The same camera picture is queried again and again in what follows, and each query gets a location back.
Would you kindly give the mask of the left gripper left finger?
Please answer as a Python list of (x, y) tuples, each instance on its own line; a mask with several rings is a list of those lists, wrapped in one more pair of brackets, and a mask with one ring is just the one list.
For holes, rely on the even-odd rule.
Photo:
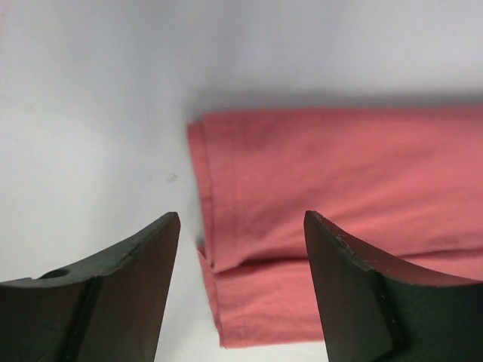
[(169, 212), (78, 262), (3, 282), (1, 359), (154, 360), (179, 235)]

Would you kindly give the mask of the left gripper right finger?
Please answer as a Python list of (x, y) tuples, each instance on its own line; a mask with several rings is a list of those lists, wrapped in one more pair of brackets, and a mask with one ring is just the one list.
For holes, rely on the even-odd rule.
[(319, 213), (304, 217), (331, 361), (480, 361), (482, 283), (399, 259)]

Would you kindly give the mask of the pink t shirt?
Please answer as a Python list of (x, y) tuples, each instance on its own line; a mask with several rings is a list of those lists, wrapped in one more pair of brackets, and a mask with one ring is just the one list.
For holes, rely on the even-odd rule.
[(322, 338), (308, 210), (392, 255), (482, 277), (479, 106), (218, 112), (187, 136), (224, 348)]

